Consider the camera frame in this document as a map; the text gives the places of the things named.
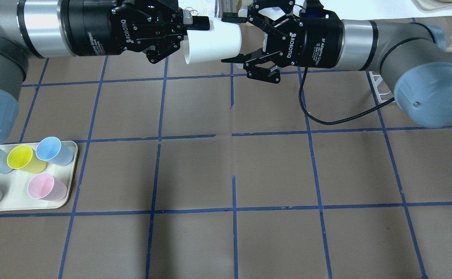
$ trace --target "silver metal ring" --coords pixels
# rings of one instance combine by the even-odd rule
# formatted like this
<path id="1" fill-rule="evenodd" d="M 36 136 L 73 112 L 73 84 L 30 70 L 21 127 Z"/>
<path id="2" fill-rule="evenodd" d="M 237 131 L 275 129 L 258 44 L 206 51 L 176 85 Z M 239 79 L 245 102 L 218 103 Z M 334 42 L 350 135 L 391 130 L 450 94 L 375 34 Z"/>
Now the silver metal ring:
<path id="1" fill-rule="evenodd" d="M 26 0 L 24 24 L 35 50 L 43 57 L 75 56 L 61 24 L 63 0 Z"/>
<path id="2" fill-rule="evenodd" d="M 369 21 L 343 20 L 344 44 L 335 69 L 358 71 L 369 58 L 373 43 L 373 29 Z"/>

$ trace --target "yellow cup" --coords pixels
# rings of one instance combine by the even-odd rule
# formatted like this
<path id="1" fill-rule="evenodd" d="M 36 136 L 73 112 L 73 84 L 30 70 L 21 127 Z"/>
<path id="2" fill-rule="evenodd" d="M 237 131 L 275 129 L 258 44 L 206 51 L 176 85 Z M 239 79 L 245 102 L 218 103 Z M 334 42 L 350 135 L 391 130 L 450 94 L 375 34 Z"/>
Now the yellow cup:
<path id="1" fill-rule="evenodd" d="M 38 159 L 33 148 L 19 145 L 10 151 L 7 157 L 10 168 L 29 173 L 41 173 L 47 167 L 47 162 Z"/>

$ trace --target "white tray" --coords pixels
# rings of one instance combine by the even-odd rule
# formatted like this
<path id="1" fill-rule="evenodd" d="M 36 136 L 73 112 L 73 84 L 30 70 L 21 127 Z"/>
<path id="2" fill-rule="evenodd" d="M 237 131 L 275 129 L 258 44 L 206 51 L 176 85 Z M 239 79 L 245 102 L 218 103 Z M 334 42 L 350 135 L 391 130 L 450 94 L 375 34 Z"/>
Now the white tray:
<path id="1" fill-rule="evenodd" d="M 28 195 L 27 186 L 33 176 L 33 173 L 13 170 L 8 174 L 0 174 L 0 189 L 3 193 L 0 201 L 0 211 L 8 210 L 38 210 L 38 209 L 52 209 L 63 206 L 69 198 L 70 186 L 72 183 L 72 176 L 74 175 L 76 161 L 77 161 L 77 145 L 73 141 L 63 141 L 63 143 L 72 151 L 74 159 L 67 166 L 57 166 L 47 163 L 47 168 L 43 172 L 52 174 L 55 178 L 66 184 L 68 192 L 61 201 L 44 201 L 35 200 Z M 38 143 L 23 143 L 29 145 L 36 150 Z M 9 153 L 18 145 L 1 145 L 0 149 Z"/>
<path id="2" fill-rule="evenodd" d="M 415 0 L 417 4 L 424 10 L 435 10 L 452 6 L 452 3 L 440 2 L 437 0 Z"/>

